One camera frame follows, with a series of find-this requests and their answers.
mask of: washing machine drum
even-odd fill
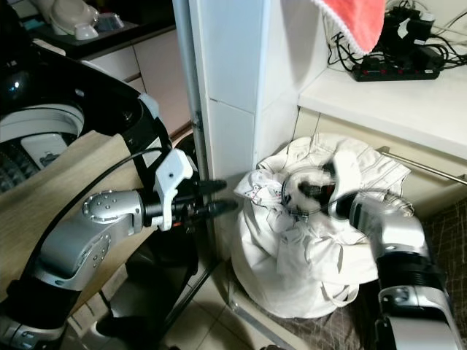
[[[0,193],[53,162],[83,126],[82,112],[66,104],[28,106],[0,116]]]

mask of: metal rod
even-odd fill
[[[401,161],[403,163],[410,164],[411,166],[414,166],[416,168],[420,168],[420,169],[428,171],[428,172],[430,172],[432,174],[436,174],[438,176],[445,177],[446,179],[450,179],[452,181],[456,181],[456,182],[459,182],[460,184],[464,184],[465,186],[467,186],[467,181],[465,180],[465,178],[463,178],[463,176],[454,176],[454,175],[445,173],[444,171],[441,171],[441,170],[438,170],[438,169],[435,169],[435,168],[431,168],[430,166],[426,166],[426,165],[418,163],[418,162],[416,162],[414,160],[410,160],[410,159],[401,157],[400,155],[394,155],[393,153],[390,153],[389,150],[390,150],[390,148],[388,146],[383,146],[383,147],[377,149],[377,151],[379,153],[381,153],[382,155],[385,155],[386,157],[399,160],[399,161]]]

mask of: white cloth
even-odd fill
[[[324,316],[353,301],[359,284],[377,278],[368,241],[348,221],[320,212],[297,221],[282,205],[282,183],[291,174],[306,174],[304,169],[323,166],[342,150],[357,158],[358,188],[401,194],[407,168],[362,141],[319,133],[266,158],[235,189],[245,203],[232,245],[233,269],[248,295],[279,317]],[[323,183],[316,171],[309,173]]]

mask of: white countertop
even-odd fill
[[[356,82],[326,69],[298,105],[467,160],[467,66],[405,82]]]

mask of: red towel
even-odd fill
[[[327,14],[356,53],[376,46],[385,19],[385,0],[312,0]]]

